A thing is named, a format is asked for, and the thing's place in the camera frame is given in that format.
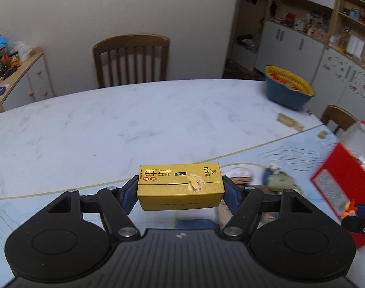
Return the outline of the yellow carton box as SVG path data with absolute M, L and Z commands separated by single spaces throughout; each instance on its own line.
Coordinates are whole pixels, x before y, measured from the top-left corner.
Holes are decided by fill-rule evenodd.
M 217 207 L 224 193 L 217 163 L 140 167 L 137 197 L 144 211 Z

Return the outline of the red orange toy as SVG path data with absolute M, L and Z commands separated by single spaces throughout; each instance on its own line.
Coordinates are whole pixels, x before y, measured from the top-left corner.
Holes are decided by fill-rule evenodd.
M 355 200 L 348 201 L 343 206 L 343 212 L 340 215 L 340 220 L 343 220 L 348 216 L 358 216 L 357 212 L 358 212 L 358 207 L 356 206 Z

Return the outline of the red white cardboard box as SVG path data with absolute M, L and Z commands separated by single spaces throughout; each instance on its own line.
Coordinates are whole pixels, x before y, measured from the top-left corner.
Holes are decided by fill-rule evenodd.
M 365 121 L 351 126 L 321 167 L 314 173 L 311 182 L 335 216 L 340 219 L 343 206 L 355 200 L 357 215 L 365 218 L 365 171 L 359 157 L 365 157 Z M 357 248 L 365 245 L 365 236 L 351 233 Z

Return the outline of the blue patterned table mat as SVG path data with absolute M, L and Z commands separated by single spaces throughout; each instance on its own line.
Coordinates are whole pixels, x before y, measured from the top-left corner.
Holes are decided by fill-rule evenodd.
M 222 173 L 234 178 L 250 175 L 252 184 L 263 184 L 263 173 L 271 164 L 291 176 L 305 197 L 334 220 L 337 219 L 311 177 L 327 159 L 338 143 L 338 138 L 324 126 L 316 127 L 265 145 L 216 158 Z M 58 192 L 0 200 L 0 287 L 12 280 L 13 275 L 3 249 L 7 237 L 21 224 L 59 196 Z M 213 208 L 186 211 L 142 211 L 136 205 L 130 214 L 140 231 L 147 228 L 175 228 L 178 220 L 206 218 L 217 221 Z

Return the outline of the small translucent bottle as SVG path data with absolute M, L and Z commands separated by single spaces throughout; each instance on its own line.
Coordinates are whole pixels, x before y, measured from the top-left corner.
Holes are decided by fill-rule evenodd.
M 276 120 L 278 122 L 280 122 L 281 124 L 283 124 L 289 128 L 293 128 L 299 132 L 302 132 L 305 129 L 305 127 L 300 122 L 298 122 L 294 118 L 291 118 L 283 113 L 279 113 Z

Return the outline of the near wooden chair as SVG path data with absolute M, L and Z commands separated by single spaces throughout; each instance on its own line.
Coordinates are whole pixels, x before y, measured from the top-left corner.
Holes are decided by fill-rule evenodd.
M 337 135 L 340 130 L 346 131 L 353 126 L 358 119 L 337 105 L 329 105 L 321 116 L 321 122 L 327 126 L 329 121 L 336 124 L 333 133 Z

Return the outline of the wooden chair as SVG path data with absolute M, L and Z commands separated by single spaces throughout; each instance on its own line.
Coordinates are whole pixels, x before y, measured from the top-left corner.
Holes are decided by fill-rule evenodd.
M 93 46 L 98 87 L 165 81 L 170 39 L 154 34 L 107 38 Z
M 327 126 L 329 121 L 336 124 L 333 133 L 337 135 L 340 130 L 346 131 L 353 126 L 358 119 L 337 105 L 329 105 L 321 116 L 321 122 Z

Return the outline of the blue yellow strainer basket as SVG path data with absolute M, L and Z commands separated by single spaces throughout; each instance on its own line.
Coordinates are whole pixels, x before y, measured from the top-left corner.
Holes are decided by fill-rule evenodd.
M 301 110 L 315 96 L 306 80 L 272 65 L 265 66 L 265 92 L 270 101 L 294 111 Z

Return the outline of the far wooden chair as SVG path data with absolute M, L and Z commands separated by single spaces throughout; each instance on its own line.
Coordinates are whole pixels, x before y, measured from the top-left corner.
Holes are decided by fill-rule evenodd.
M 165 81 L 170 39 L 154 34 L 107 38 L 93 46 L 98 87 Z

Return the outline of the white sideboard cabinet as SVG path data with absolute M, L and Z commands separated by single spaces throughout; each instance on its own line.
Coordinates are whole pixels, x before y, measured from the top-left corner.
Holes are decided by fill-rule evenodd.
M 0 79 L 0 113 L 54 96 L 42 48 L 33 48 L 16 72 Z

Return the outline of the white wall cabinets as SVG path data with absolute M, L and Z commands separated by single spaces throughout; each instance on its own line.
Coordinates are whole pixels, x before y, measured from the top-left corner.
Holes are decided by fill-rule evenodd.
M 365 120 L 365 0 L 268 0 L 255 68 L 268 65 L 311 85 L 316 116 L 333 104 Z

